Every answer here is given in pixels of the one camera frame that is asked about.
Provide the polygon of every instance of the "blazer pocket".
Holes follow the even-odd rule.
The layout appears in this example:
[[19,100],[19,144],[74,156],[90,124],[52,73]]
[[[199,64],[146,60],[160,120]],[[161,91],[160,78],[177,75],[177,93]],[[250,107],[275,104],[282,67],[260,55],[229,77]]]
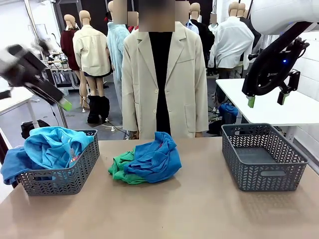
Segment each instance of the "blazer pocket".
[[196,111],[195,104],[185,105],[185,117],[188,132],[194,133],[196,128]]
[[139,128],[139,132],[141,132],[142,129],[142,110],[141,110],[141,105],[135,103],[135,112],[136,112],[136,121],[138,123],[138,128]]
[[187,62],[187,61],[193,61],[194,60],[194,58],[186,58],[186,57],[183,57],[183,58],[181,58],[181,59],[178,59],[177,61],[176,61],[176,64],[178,64],[178,63],[183,63],[183,62]]

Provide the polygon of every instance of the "basket filled with clothes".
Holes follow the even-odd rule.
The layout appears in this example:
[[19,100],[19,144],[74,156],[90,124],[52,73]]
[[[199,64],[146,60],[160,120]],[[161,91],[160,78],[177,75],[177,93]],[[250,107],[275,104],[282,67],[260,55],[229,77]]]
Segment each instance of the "basket filled with clothes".
[[165,132],[155,132],[153,142],[137,145],[113,159],[108,169],[116,181],[128,184],[157,183],[167,180],[181,168],[176,143]]
[[270,124],[222,126],[222,152],[242,191],[294,191],[308,158]]
[[21,183],[29,196],[81,191],[100,155],[97,130],[42,127],[23,147],[7,152],[1,174],[7,185]]

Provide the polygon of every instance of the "blue cloth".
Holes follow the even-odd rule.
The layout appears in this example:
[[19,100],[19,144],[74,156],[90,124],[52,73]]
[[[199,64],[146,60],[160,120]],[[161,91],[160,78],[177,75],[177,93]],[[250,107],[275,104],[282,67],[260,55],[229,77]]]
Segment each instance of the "blue cloth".
[[136,146],[134,161],[124,165],[125,173],[134,173],[149,183],[172,177],[181,163],[172,137],[165,132],[155,132],[155,141]]
[[20,147],[8,150],[0,173],[3,176],[3,182],[7,185],[11,185],[16,181],[20,173],[25,173],[30,169],[38,170],[43,168],[29,158],[24,147]]
[[79,156],[93,142],[93,136],[63,127],[43,127],[30,131],[24,142],[24,149],[31,160],[45,169],[68,168],[74,150]]
[[198,27],[195,26],[190,20],[185,25],[188,29],[192,30],[193,32],[197,33],[199,35]]
[[238,115],[238,109],[230,105],[229,103],[222,104],[219,107],[219,112],[220,112],[219,116],[222,116],[222,117],[225,115],[225,113],[229,113],[233,117],[236,117]]
[[116,77],[122,82],[122,62],[124,53],[124,39],[130,35],[125,25],[108,23],[107,43],[110,50],[111,61],[115,68]]

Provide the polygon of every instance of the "beige blazer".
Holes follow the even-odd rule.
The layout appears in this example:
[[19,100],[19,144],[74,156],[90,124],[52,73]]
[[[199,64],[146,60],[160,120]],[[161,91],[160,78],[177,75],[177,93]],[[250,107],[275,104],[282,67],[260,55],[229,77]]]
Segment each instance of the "beige blazer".
[[106,52],[106,36],[90,25],[84,25],[73,37],[75,59],[80,69],[91,76],[110,72],[111,64]]
[[[123,129],[154,138],[158,83],[148,32],[136,31],[124,41],[122,67]],[[173,138],[195,137],[208,130],[206,69],[199,36],[175,23],[165,85]]]

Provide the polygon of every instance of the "gray plastic basket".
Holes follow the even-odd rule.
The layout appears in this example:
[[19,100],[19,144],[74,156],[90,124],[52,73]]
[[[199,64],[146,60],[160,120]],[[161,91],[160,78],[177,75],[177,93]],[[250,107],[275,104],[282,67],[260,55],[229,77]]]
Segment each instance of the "gray plastic basket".
[[97,130],[78,130],[94,136],[77,162],[71,168],[57,170],[30,170],[18,176],[29,196],[72,195],[81,191],[100,156]]
[[223,125],[223,154],[242,191],[294,191],[308,158],[269,124]]

